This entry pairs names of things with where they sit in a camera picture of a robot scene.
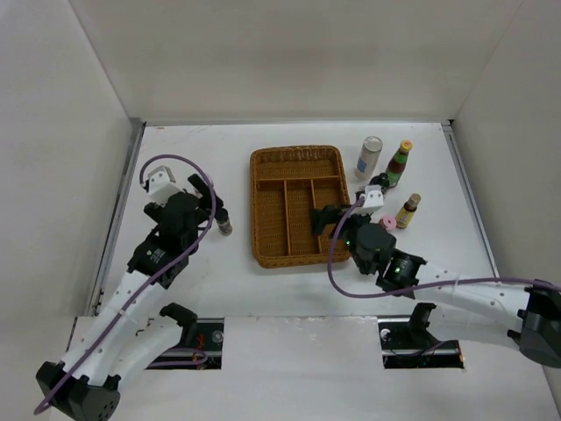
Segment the small dark black-capped bottle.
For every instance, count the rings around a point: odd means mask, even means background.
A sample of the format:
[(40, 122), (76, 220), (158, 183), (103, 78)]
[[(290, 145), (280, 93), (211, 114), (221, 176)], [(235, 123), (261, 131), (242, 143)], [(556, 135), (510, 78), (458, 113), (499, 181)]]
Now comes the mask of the small dark black-capped bottle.
[(217, 226), (219, 231), (224, 236), (229, 236), (232, 233), (232, 226), (229, 217), (229, 213), (225, 208), (221, 208), (216, 212), (215, 220), (217, 222)]

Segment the pink-lidded spice jar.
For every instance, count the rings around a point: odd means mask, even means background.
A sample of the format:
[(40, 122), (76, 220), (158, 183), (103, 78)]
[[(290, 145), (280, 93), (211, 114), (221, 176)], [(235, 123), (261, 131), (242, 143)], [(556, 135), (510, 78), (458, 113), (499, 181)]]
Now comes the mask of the pink-lidded spice jar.
[(388, 232), (391, 232), (397, 227), (397, 222), (394, 216), (386, 215), (380, 218), (379, 224), (382, 225)]

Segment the small yellow bottle gold cap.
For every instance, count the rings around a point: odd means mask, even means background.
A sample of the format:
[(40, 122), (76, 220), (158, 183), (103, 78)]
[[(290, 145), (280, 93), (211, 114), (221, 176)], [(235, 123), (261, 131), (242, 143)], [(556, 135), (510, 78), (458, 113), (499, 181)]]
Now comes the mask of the small yellow bottle gold cap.
[(396, 227), (405, 229), (411, 222), (422, 198), (419, 194), (412, 194), (395, 215)]

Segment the tall white silver-capped shaker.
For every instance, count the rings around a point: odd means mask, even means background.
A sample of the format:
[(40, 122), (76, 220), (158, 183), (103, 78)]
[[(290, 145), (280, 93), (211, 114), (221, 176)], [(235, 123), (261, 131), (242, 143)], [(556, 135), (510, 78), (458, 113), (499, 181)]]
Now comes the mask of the tall white silver-capped shaker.
[(380, 153), (383, 148), (383, 141), (376, 136), (369, 136), (363, 140), (360, 154), (354, 173), (360, 180), (369, 180), (373, 176)]

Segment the black-capped white bottle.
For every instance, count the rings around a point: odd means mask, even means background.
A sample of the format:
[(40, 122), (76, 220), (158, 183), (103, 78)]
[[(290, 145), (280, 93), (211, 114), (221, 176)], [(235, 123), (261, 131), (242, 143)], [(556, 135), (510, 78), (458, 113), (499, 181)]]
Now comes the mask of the black-capped white bottle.
[(385, 195), (390, 188), (390, 181), (389, 181), (387, 173), (381, 172), (378, 175), (374, 176), (370, 180), (369, 185), (379, 187), (381, 193), (383, 195)]

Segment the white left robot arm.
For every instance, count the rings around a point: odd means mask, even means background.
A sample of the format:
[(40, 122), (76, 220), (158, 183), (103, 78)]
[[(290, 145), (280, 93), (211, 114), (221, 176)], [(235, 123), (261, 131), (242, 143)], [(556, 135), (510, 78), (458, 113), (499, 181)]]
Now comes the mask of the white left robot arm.
[(87, 333), (59, 361), (39, 368), (44, 398), (35, 414), (54, 408), (73, 420), (108, 420), (128, 381), (168, 349), (195, 343), (196, 314), (163, 300), (213, 223), (228, 214), (207, 175), (193, 174), (188, 183), (194, 194), (180, 188), (167, 167), (147, 176), (144, 212), (155, 226)]

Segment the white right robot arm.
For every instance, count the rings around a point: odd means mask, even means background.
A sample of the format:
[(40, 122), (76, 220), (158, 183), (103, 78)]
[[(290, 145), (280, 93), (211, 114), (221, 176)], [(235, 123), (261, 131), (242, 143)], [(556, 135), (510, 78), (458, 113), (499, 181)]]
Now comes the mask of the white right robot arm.
[(560, 366), (560, 288), (539, 279), (473, 278), (405, 253), (396, 238), (372, 222), (363, 203), (326, 205), (310, 212), (318, 236), (334, 225), (333, 242), (343, 240), (362, 275), (379, 292), (415, 301), (406, 333), (415, 346), (436, 348), (457, 339), (514, 349), (545, 367)]

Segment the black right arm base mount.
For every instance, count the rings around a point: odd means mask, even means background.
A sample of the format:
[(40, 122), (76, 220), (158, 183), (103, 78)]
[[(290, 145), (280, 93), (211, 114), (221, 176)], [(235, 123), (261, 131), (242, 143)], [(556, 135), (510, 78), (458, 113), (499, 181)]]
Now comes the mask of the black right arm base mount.
[(385, 369), (464, 368), (458, 341), (441, 341), (429, 333), (429, 316), (436, 307), (418, 303), (408, 317), (378, 319)]

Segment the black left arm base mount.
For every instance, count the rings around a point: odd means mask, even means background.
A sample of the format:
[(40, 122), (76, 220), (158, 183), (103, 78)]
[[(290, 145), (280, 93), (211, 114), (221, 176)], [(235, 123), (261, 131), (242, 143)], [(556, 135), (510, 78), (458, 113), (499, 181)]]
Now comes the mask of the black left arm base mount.
[(161, 316), (170, 317), (181, 328), (176, 345), (168, 348), (148, 370), (218, 370), (222, 368), (225, 320), (199, 318), (193, 311), (170, 303)]

